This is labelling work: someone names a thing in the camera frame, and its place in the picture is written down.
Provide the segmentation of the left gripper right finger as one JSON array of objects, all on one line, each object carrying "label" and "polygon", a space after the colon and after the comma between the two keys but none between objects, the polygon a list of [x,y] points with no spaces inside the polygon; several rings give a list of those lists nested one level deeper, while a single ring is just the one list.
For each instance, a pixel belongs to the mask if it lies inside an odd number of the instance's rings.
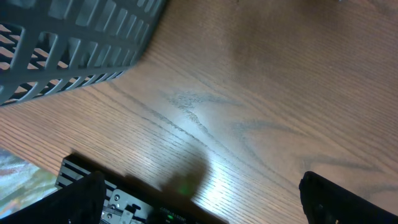
[{"label": "left gripper right finger", "polygon": [[397,215],[307,171],[299,184],[303,212],[309,224],[396,224]]}]

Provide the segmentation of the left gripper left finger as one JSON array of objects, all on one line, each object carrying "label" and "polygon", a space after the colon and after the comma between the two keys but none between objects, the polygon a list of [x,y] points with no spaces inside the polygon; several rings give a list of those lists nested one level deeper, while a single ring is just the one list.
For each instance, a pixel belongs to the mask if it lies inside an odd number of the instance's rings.
[{"label": "left gripper left finger", "polygon": [[104,175],[93,172],[1,219],[1,224],[98,224],[105,196]]}]

